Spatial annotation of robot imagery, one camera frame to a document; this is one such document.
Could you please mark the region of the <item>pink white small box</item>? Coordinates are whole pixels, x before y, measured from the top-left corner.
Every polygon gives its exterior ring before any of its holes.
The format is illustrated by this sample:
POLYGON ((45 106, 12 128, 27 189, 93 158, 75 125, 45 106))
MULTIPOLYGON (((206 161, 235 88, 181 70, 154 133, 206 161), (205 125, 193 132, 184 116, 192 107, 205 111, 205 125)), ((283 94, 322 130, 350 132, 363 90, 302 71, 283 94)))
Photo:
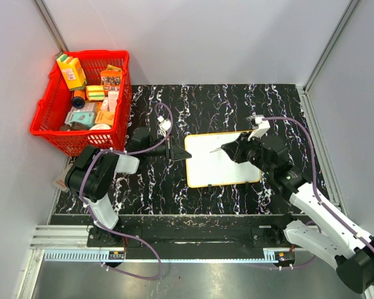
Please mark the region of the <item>pink white small box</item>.
POLYGON ((66 177, 66 174, 67 174, 68 170, 67 169, 64 169, 57 177, 56 179, 54 180, 53 182, 53 185, 61 190, 62 192, 68 192, 69 189, 68 187, 65 185, 65 177, 66 177))

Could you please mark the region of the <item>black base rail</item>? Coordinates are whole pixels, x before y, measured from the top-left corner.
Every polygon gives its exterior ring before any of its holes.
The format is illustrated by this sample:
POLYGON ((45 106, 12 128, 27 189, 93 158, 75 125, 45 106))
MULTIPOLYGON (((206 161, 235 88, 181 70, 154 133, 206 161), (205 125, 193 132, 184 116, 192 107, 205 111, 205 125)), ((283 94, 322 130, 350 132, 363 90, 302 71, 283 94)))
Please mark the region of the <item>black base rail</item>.
POLYGON ((290 247, 282 225, 292 215, 121 216, 113 230, 155 244, 231 243, 254 248, 290 247))

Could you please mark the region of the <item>pink white carton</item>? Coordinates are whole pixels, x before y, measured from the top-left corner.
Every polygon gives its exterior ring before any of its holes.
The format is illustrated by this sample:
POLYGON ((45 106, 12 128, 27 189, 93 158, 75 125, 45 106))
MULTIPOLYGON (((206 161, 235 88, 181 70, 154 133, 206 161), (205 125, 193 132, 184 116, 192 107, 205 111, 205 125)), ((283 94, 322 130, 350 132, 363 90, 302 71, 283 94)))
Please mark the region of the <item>pink white carton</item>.
POLYGON ((100 110, 103 112, 115 112, 118 102, 119 91, 111 90, 104 97, 100 110))

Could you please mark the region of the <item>orange small packet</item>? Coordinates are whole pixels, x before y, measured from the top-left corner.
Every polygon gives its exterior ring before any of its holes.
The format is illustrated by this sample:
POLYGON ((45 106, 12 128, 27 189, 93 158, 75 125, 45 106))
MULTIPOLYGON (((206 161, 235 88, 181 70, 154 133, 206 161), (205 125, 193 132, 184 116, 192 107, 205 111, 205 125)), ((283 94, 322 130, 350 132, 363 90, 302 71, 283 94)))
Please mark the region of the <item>orange small packet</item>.
POLYGON ((115 119, 115 113, 110 111, 99 111, 97 113, 95 124, 105 124, 108 126, 113 126, 115 119))

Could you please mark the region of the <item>orange black bottle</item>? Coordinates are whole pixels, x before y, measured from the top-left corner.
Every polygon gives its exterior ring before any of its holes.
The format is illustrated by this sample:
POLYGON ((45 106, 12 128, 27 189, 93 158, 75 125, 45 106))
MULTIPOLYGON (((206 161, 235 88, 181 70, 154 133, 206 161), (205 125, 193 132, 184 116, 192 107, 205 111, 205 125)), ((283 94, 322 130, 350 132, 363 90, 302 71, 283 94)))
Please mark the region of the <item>orange black bottle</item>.
POLYGON ((72 107, 81 109, 85 106, 85 90, 74 90, 72 95, 72 107))

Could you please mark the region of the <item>teal snack box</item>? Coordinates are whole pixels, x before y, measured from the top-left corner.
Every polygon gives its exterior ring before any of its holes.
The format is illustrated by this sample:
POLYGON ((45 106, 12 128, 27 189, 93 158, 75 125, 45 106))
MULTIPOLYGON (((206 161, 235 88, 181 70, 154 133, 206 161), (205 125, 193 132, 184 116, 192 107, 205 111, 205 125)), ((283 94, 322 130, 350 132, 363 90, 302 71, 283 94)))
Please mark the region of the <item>teal snack box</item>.
POLYGON ((80 123, 87 128, 93 127, 96 119, 95 112, 68 112, 65 118, 66 125, 72 125, 73 123, 80 123))

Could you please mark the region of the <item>white red marker pen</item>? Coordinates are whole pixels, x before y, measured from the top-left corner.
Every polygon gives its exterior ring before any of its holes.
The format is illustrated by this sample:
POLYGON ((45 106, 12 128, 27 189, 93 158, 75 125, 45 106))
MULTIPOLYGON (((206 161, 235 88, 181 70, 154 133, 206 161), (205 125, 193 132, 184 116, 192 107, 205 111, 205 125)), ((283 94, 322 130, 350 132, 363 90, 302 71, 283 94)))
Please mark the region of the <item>white red marker pen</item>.
POLYGON ((220 150, 222 150, 222 147, 215 148, 215 149, 211 150, 209 153, 215 153, 215 152, 220 151, 220 150))

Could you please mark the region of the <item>yellow green sponge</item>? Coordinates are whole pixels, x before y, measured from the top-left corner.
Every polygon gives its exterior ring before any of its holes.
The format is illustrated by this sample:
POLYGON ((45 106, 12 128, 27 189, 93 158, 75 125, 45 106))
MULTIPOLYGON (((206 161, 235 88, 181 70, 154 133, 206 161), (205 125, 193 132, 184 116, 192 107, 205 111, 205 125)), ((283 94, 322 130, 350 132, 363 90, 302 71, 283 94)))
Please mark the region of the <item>yellow green sponge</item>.
POLYGON ((88 85, 85 88, 86 100, 91 102, 103 101, 105 90, 103 85, 88 85))

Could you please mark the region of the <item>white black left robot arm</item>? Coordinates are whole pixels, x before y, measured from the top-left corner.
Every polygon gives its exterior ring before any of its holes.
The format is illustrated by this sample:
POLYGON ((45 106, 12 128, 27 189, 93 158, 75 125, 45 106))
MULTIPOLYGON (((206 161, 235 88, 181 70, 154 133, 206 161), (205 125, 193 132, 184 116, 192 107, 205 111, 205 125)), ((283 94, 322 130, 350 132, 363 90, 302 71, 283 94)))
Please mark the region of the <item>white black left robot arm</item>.
POLYGON ((141 163, 152 156, 162 156, 170 161, 190 159, 191 153, 165 135, 153 139, 146 127, 133 132, 127 154, 86 146, 65 175, 65 186, 78 196, 89 210, 93 223, 101 232, 101 239, 109 246, 122 240, 123 232, 116 227, 120 222, 112 207, 108 190, 115 174, 136 174, 141 163))

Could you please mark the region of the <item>white board with orange frame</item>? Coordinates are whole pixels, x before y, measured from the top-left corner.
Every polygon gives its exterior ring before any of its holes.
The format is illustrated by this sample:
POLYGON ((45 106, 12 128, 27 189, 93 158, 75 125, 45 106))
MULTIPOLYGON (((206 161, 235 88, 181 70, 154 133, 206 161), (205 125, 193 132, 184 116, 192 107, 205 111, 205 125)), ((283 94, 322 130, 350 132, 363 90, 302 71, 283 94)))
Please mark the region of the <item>white board with orange frame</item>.
POLYGON ((185 150, 192 158, 186 160, 186 181, 190 188, 257 183, 261 171, 246 162, 237 164, 223 151, 209 153, 225 143, 234 141, 240 132, 188 135, 185 150))

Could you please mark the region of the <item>orange snack box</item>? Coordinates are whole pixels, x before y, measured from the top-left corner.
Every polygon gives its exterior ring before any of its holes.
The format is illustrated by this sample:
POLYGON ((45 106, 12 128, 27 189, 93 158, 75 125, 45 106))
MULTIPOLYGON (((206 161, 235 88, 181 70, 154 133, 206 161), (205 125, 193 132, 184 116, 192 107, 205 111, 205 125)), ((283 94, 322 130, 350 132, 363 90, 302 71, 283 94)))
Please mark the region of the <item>orange snack box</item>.
POLYGON ((100 73, 101 84, 117 86, 121 84, 122 72, 117 70, 103 70, 100 73))

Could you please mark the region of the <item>yellow juice carton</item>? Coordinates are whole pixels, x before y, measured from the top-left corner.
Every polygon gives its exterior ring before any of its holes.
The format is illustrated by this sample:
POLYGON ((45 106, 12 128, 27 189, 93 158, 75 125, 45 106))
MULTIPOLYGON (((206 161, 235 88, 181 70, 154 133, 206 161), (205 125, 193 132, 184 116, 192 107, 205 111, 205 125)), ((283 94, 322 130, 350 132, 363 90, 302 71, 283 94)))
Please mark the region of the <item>yellow juice carton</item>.
POLYGON ((85 88, 87 79, 77 57, 63 53, 56 61, 69 90, 74 91, 85 88))

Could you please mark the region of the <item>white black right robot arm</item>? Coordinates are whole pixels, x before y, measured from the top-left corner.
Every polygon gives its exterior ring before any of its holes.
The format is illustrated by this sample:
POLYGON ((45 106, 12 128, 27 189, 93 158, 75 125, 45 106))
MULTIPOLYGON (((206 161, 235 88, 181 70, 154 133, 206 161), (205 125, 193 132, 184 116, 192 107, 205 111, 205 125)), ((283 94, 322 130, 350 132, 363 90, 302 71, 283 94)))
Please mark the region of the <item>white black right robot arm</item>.
POLYGON ((362 294, 374 285, 374 236, 351 221, 290 161, 278 136, 251 137, 241 133, 221 149, 235 163, 260 169, 273 191, 310 217, 318 230, 286 217, 271 231, 274 244, 298 245, 329 264, 351 291, 362 294))

